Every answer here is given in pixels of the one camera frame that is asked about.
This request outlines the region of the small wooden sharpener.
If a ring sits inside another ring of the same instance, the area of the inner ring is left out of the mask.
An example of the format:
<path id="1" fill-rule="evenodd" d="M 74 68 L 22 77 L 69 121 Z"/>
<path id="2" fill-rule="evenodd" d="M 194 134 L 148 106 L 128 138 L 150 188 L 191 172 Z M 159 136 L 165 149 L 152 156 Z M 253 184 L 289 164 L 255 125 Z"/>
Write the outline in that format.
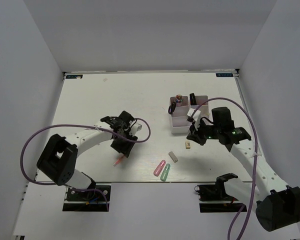
<path id="1" fill-rule="evenodd" d="M 190 149 L 191 148 L 190 142 L 188 142 L 188 141 L 185 142 L 185 148 L 186 149 Z"/>

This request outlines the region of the orange pen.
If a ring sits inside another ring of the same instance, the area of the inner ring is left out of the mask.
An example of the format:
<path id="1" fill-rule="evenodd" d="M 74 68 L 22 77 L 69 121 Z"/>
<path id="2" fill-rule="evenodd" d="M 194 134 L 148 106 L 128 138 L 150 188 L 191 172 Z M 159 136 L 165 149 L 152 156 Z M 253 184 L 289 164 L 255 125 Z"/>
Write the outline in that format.
<path id="1" fill-rule="evenodd" d="M 113 166 L 115 167 L 115 166 L 117 166 L 118 164 L 120 164 L 120 163 L 123 161 L 124 158 L 125 158 L 124 156 L 119 157 L 119 158 L 116 160 L 116 162 L 113 164 Z"/>

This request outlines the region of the green capped black marker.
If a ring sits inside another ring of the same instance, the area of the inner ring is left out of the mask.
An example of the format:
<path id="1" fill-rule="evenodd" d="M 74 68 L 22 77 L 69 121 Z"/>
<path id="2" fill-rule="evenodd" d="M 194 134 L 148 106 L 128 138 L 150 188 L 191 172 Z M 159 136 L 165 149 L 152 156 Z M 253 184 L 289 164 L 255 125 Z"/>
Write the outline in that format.
<path id="1" fill-rule="evenodd" d="M 189 94 L 189 99 L 190 99 L 190 105 L 191 106 L 196 106 L 197 105 L 197 100 L 196 100 L 196 96 L 195 96 L 194 93 Z"/>

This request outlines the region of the black handled scissors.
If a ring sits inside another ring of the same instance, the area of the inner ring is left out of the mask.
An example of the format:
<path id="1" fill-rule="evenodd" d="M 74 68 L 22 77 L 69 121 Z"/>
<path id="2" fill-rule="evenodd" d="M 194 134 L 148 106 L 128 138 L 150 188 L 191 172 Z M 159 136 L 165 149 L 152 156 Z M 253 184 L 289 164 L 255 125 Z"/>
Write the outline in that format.
<path id="1" fill-rule="evenodd" d="M 175 101 L 172 102 L 172 103 L 169 105 L 169 108 L 168 108 L 168 114 L 169 114 L 169 115 L 172 115 L 172 114 L 173 114 L 173 112 L 174 112 L 175 109 L 176 109 L 176 106 L 177 106 L 177 104 L 176 104 Z"/>

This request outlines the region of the pink tube of pencils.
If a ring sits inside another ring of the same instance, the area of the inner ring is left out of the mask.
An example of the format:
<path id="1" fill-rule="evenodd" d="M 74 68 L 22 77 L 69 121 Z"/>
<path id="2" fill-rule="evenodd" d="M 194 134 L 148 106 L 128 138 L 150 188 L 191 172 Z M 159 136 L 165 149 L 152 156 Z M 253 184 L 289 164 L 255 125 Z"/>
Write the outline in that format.
<path id="1" fill-rule="evenodd" d="M 174 97 L 174 102 L 175 102 L 175 105 L 177 107 L 180 107 L 182 106 L 183 104 L 183 96 L 181 94 L 177 94 L 175 97 Z"/>

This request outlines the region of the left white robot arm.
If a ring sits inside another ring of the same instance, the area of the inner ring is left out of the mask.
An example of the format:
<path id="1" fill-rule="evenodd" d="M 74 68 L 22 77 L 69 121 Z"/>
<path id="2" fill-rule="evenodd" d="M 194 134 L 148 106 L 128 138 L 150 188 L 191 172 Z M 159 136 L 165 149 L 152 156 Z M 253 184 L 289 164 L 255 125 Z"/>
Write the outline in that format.
<path id="1" fill-rule="evenodd" d="M 119 116 L 106 116 L 92 128 L 60 136 L 52 135 L 41 153 L 37 168 L 58 186 L 78 189 L 84 199 L 95 196 L 96 182 L 76 169 L 77 158 L 85 151 L 112 140 L 111 147 L 128 157 L 138 140 L 136 133 L 142 125 L 128 112 Z"/>

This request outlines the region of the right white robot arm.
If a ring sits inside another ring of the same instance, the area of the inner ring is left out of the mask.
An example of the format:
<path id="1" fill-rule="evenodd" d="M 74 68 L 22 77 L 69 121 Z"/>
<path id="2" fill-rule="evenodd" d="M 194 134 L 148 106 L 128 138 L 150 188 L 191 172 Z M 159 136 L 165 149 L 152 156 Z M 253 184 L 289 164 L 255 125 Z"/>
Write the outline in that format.
<path id="1" fill-rule="evenodd" d="M 212 117 L 212 124 L 206 124 L 201 112 L 191 108 L 187 113 L 191 125 L 186 138 L 201 146 L 207 140 L 218 140 L 255 178 L 255 192 L 251 197 L 251 184 L 244 183 L 234 173 L 226 173 L 216 178 L 214 187 L 204 190 L 203 199 L 233 197 L 246 206 L 252 204 L 258 222 L 268 232 L 300 222 L 300 188 L 289 186 L 257 154 L 251 136 L 243 127 L 235 127 L 227 107 L 212 109 Z"/>

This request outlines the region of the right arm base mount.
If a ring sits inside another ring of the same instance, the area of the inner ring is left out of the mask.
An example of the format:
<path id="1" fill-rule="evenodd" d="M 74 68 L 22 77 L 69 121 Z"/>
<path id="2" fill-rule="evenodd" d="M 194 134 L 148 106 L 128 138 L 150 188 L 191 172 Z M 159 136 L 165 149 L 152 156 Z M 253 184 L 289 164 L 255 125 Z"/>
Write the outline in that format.
<path id="1" fill-rule="evenodd" d="M 221 196 L 215 184 L 197 184 L 194 192 L 198 195 L 200 213 L 236 213 L 241 207 L 242 212 L 247 211 L 247 207 L 236 198 Z"/>

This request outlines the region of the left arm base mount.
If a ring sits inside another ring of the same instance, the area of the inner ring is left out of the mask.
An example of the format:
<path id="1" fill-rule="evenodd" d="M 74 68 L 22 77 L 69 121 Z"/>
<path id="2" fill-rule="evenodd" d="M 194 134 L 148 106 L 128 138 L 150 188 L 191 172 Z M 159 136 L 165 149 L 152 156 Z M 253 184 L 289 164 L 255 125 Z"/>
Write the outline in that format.
<path id="1" fill-rule="evenodd" d="M 63 212 L 108 212 L 110 207 L 110 183 L 101 183 L 93 191 L 75 191 L 67 188 L 63 201 Z"/>

